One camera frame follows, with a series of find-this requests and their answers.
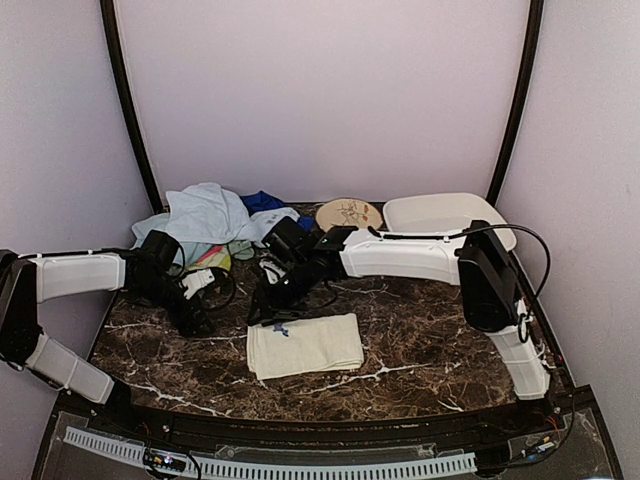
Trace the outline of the cream white towel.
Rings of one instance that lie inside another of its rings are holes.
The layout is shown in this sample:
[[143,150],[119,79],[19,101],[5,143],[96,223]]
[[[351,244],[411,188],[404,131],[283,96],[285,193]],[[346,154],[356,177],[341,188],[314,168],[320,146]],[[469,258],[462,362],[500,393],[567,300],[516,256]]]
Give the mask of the cream white towel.
[[249,371],[259,380],[355,370],[364,363],[353,313],[250,327],[246,354]]

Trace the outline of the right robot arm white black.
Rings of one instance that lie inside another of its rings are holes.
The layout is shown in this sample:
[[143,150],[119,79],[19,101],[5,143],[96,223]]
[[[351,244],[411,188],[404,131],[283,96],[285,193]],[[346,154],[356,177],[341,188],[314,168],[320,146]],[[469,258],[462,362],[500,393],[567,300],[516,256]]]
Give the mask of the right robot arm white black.
[[551,374],[530,334],[533,305],[526,301],[517,269],[497,235],[502,228],[474,220],[459,232],[333,226],[319,234],[284,218],[262,242],[285,264],[285,274],[274,283],[259,282],[247,322],[266,326],[296,321],[306,312],[304,300],[312,289],[347,278],[400,277],[457,286],[465,321],[492,340],[523,401],[511,410],[510,424],[530,434],[549,416],[543,397]]

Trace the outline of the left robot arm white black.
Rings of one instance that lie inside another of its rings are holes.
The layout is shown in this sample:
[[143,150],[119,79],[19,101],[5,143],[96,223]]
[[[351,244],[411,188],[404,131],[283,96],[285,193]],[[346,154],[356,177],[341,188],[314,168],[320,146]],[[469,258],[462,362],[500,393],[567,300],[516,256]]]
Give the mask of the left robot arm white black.
[[109,298],[122,291],[163,309],[181,335],[200,333],[206,309],[199,295],[219,276],[209,269],[174,273],[174,259],[183,253],[177,240],[157,230],[130,249],[31,254],[2,250],[2,362],[103,407],[107,425],[120,436],[134,435],[141,415],[130,406],[130,387],[66,342],[96,338],[99,316]]

